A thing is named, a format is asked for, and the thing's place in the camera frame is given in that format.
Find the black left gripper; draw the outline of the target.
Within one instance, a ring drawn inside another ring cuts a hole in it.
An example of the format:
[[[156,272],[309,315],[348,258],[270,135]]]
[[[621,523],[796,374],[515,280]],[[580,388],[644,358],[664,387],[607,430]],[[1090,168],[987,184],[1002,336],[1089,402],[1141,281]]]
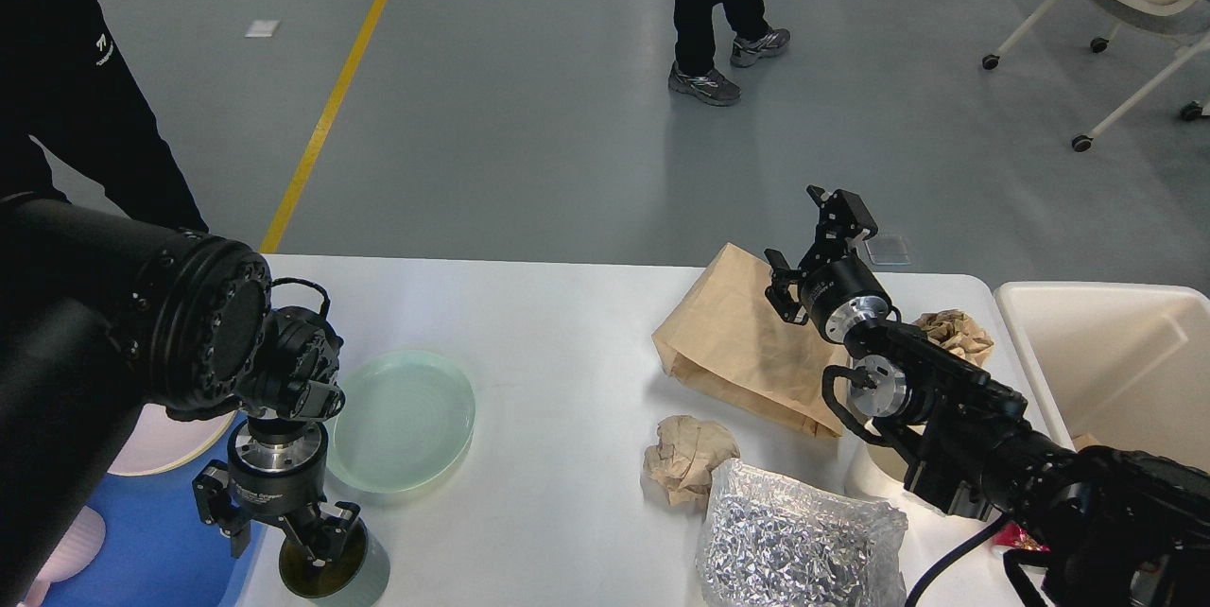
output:
[[[194,478],[198,520],[217,525],[231,557],[250,545],[257,524],[286,531],[286,572],[357,572],[365,557],[361,507],[324,511],[328,435],[315,422],[247,420],[227,443],[227,466],[211,459]]]

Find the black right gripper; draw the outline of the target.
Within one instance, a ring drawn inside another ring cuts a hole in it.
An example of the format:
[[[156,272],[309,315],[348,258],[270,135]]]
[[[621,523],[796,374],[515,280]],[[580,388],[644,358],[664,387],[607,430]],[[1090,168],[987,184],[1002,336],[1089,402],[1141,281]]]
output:
[[[822,339],[840,345],[855,324],[888,318],[893,310],[889,294],[855,258],[855,245],[877,236],[878,225],[858,193],[826,192],[816,185],[805,187],[805,193],[820,209],[813,245],[797,268],[780,252],[764,250],[770,264],[765,296],[783,322],[799,326],[811,322]]]

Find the white cup under arm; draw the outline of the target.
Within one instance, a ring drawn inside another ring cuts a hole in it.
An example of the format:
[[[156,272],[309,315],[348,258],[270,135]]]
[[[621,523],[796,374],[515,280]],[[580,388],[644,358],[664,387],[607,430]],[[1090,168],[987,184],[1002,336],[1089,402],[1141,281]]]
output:
[[[865,501],[901,498],[908,493],[906,472],[908,466],[894,449],[860,443],[847,466],[843,493]]]

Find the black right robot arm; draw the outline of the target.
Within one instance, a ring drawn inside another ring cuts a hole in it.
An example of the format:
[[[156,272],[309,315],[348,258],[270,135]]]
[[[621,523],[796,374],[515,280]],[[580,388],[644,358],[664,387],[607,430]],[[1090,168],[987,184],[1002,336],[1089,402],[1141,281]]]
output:
[[[770,305],[812,323],[855,366],[822,371],[822,400],[853,434],[908,462],[905,487],[939,511],[1001,516],[956,547],[908,594],[1016,524],[1041,542],[1012,549],[1004,572],[1025,606],[1205,606],[1208,474],[1142,451],[1064,449],[1035,430],[1028,401],[972,362],[893,319],[889,294],[855,252],[877,225],[859,195],[808,186],[820,209],[799,267],[774,249]]]

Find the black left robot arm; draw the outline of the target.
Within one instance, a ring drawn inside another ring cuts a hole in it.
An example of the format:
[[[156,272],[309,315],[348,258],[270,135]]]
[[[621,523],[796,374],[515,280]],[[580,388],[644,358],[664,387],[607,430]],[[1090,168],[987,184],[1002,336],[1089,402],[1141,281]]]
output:
[[[275,310],[277,285],[238,241],[2,200],[4,605],[34,585],[146,404],[177,421],[247,414],[194,481],[234,557],[260,522],[286,534],[282,577],[304,599],[367,574],[359,507],[323,505],[324,424],[345,404],[330,300]]]

